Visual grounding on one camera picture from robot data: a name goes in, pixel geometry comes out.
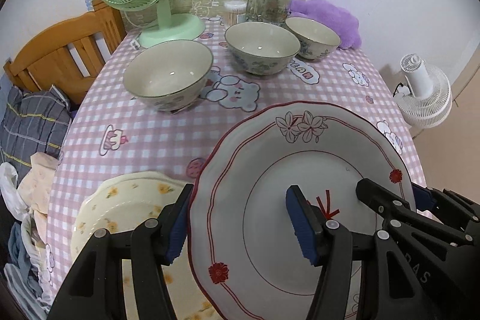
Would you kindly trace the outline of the white plate with red rim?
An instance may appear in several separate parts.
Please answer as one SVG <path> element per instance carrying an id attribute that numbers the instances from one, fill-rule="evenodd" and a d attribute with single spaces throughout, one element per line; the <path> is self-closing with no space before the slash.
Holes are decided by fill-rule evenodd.
<path id="1" fill-rule="evenodd" d="M 223 319 L 305 319 L 319 243 L 373 237 L 383 219 L 356 194 L 369 179 L 415 206 L 408 169 L 369 121 L 329 103 L 271 106 L 229 130 L 190 199 L 193 276 Z"/>

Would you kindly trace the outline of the cream plate with yellow flowers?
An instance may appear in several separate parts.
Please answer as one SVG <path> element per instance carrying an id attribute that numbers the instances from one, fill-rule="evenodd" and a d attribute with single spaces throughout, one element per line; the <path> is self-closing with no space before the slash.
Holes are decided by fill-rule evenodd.
<path id="1" fill-rule="evenodd" d="M 176 201 L 184 181 L 158 171 L 142 171 L 108 179 L 81 204 L 72 228 L 71 258 L 75 260 L 91 235 L 100 228 L 127 232 L 149 218 L 156 218 L 166 205 Z M 190 270 L 187 247 L 163 276 L 179 319 L 219 319 L 212 304 L 202 294 Z"/>

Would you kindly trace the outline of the cream floral bowl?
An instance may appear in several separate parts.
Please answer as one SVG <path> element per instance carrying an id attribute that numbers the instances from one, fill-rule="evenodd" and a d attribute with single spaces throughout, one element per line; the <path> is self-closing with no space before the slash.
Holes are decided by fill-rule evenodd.
<path id="1" fill-rule="evenodd" d="M 298 55 L 306 60 L 320 60 L 335 52 L 341 44 L 335 31 L 313 19 L 289 17 L 285 25 L 298 38 Z"/>
<path id="2" fill-rule="evenodd" d="M 293 33 L 263 22 L 230 26 L 224 40 L 236 66 L 255 76 L 271 76 L 283 71 L 300 50 L 300 42 Z"/>

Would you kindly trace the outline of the large cream ceramic bowl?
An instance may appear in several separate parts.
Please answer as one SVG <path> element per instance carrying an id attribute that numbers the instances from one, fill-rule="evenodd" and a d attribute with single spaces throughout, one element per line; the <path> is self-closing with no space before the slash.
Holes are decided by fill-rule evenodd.
<path id="1" fill-rule="evenodd" d="M 171 40 L 138 54 L 126 67 L 123 85 L 147 107 L 171 112 L 191 104 L 205 87 L 213 53 L 195 40 Z"/>

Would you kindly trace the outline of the pile of clothes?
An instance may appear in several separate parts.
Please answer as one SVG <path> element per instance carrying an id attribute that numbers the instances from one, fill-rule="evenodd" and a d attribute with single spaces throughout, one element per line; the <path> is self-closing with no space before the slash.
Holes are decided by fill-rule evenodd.
<path id="1" fill-rule="evenodd" d="M 32 169 L 16 188 L 28 206 L 22 222 L 14 218 L 2 268 L 7 287 L 28 319 L 46 319 L 54 300 L 51 272 L 55 267 L 47 241 L 47 212 L 58 160 L 37 152 Z"/>

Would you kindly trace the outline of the white standing fan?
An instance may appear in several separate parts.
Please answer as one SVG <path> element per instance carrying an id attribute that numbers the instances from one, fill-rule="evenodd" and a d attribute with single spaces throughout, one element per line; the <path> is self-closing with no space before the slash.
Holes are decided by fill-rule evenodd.
<path id="1" fill-rule="evenodd" d="M 452 109 L 452 87 L 447 75 L 417 54 L 400 61 L 405 79 L 394 91 L 394 101 L 404 120 L 418 129 L 439 126 Z"/>

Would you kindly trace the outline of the white plastic bag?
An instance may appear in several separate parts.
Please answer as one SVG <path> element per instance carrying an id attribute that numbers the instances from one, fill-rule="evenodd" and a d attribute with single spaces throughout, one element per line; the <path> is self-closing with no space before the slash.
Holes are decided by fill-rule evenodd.
<path id="1" fill-rule="evenodd" d="M 28 215 L 29 208 L 17 191 L 18 173 L 10 163 L 0 165 L 1 196 L 7 210 L 17 220 L 22 222 Z"/>

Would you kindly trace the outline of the pink checkered tablecloth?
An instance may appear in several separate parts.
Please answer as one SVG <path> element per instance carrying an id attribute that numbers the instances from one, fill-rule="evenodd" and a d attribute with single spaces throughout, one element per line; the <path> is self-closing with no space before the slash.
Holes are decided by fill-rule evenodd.
<path id="1" fill-rule="evenodd" d="M 271 76 L 246 73 L 218 19 L 193 43 L 213 56 L 207 82 L 176 113 L 124 86 L 162 46 L 125 39 L 89 89 L 64 139 L 49 197 L 47 269 L 54 293 L 86 244 L 140 227 L 193 184 L 189 239 L 162 269 L 180 319 L 303 319 L 320 271 L 304 258 L 285 207 L 298 185 L 312 205 L 372 235 L 380 215 L 356 198 L 369 178 L 406 202 L 425 183 L 407 124 L 360 50 L 292 58 Z"/>

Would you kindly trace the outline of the grey plaid pillow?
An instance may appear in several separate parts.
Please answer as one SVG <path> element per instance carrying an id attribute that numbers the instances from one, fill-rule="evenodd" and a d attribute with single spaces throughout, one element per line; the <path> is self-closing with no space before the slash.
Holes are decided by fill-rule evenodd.
<path id="1" fill-rule="evenodd" d="M 57 158 L 72 118 L 71 102 L 62 90 L 27 93 L 10 89 L 1 120 L 1 161 L 10 163 L 24 179 L 32 169 L 31 157 L 37 152 Z"/>

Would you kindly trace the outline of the purple plush toy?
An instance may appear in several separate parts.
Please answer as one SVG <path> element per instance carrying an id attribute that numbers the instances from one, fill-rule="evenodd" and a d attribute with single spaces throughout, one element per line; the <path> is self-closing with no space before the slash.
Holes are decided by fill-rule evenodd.
<path id="1" fill-rule="evenodd" d="M 360 22 L 347 9 L 326 0 L 291 0 L 291 16 L 313 19 L 332 29 L 341 39 L 341 49 L 359 49 L 362 45 Z"/>

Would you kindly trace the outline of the glass mug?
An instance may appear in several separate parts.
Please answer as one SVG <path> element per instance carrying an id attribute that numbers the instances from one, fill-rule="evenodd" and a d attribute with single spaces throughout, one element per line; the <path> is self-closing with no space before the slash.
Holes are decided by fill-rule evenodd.
<path id="1" fill-rule="evenodd" d="M 266 4 L 267 0 L 247 0 L 247 21 L 268 23 L 270 18 L 266 11 Z"/>

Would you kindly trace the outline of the toothpick container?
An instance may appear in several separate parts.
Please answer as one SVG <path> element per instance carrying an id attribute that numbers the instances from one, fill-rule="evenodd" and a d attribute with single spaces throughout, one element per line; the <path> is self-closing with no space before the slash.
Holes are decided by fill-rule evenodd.
<path id="1" fill-rule="evenodd" d="M 227 27 L 237 23 L 243 23 L 246 20 L 247 2 L 243 0 L 224 1 L 224 24 Z"/>

